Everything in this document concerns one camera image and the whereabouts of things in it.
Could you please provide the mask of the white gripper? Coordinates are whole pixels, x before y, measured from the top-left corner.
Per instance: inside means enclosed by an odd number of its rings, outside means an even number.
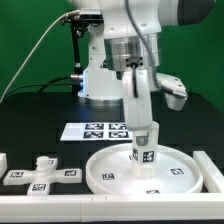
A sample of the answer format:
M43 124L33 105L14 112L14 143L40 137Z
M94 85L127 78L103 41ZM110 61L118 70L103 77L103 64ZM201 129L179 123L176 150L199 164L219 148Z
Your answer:
M129 131L136 131L138 146L146 146L149 141L147 130L153 121L148 73L146 70L125 71L122 84L126 127Z

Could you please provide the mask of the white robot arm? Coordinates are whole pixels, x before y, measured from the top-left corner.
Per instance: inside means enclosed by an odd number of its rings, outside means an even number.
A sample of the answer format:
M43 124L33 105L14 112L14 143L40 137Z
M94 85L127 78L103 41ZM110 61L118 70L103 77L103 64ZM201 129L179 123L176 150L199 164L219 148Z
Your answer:
M123 106L133 145L146 147L158 142L150 93L160 90L168 107L183 108L187 92L181 81L160 75L157 37L167 25L192 25L205 19L216 0L68 0L87 19L103 22L107 66L121 75Z

